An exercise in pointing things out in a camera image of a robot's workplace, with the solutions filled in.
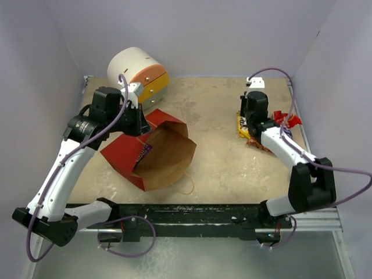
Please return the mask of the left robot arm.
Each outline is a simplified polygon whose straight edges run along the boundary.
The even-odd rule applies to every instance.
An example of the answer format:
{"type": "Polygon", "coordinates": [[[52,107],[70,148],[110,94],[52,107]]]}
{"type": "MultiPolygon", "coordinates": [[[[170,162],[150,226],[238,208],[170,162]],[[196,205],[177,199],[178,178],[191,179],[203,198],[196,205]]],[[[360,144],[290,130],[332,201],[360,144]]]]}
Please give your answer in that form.
{"type": "Polygon", "coordinates": [[[68,122],[58,156],[40,190],[25,208],[16,208],[12,215],[27,229],[27,244],[31,235],[37,234],[65,246],[80,229],[96,224],[113,228],[119,223],[119,206],[108,199],[99,198],[76,208],[66,205],[81,172],[110,133],[138,137],[151,131],[138,101],[143,90],[141,83],[121,90],[99,87],[92,102],[68,122]]]}

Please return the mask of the purple candy pack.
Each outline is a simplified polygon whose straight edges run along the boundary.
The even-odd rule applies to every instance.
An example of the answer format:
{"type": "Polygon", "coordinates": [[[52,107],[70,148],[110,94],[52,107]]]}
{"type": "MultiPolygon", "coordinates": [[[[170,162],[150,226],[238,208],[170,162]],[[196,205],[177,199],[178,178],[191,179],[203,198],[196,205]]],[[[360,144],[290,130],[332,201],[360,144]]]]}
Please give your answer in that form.
{"type": "Polygon", "coordinates": [[[147,156],[147,154],[152,150],[152,148],[153,148],[153,146],[148,144],[148,143],[146,143],[143,146],[143,149],[142,149],[141,153],[139,154],[139,157],[136,160],[135,167],[137,167],[138,164],[147,156]]]}

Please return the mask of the yellow m&m's pack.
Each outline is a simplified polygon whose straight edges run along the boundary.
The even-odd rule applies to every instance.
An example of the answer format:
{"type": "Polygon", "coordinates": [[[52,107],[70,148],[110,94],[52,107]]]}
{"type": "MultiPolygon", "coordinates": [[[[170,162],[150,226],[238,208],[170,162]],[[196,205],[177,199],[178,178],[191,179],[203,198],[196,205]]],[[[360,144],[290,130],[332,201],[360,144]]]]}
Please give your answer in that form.
{"type": "Polygon", "coordinates": [[[251,138],[246,125],[246,118],[240,115],[240,111],[237,112],[237,129],[240,137],[248,140],[251,138]]]}

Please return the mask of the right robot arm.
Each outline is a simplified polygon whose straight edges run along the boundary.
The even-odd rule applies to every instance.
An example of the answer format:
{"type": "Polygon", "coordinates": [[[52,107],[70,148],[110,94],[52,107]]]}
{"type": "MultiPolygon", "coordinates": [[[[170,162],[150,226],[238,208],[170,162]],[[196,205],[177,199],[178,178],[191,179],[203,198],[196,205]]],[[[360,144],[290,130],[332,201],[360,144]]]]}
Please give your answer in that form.
{"type": "Polygon", "coordinates": [[[291,172],[288,193],[262,202],[259,223],[272,227],[279,216],[316,210],[335,202],[334,173],[323,169],[331,167],[331,161],[306,152],[268,117],[269,102],[264,92],[244,92],[240,98],[241,114],[251,138],[276,155],[291,172]]]}

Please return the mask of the red brown paper bag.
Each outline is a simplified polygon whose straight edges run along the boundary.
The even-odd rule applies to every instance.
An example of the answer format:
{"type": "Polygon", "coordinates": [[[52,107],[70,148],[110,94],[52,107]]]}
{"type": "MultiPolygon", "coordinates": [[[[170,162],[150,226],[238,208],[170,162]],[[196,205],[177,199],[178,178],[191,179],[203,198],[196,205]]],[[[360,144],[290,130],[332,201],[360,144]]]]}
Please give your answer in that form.
{"type": "Polygon", "coordinates": [[[139,137],[120,135],[101,150],[106,161],[124,178],[143,191],[164,189],[177,182],[191,165],[196,143],[189,138],[187,125],[176,117],[155,109],[146,116],[152,131],[139,137]],[[135,167],[143,146],[153,146],[135,167]]]}

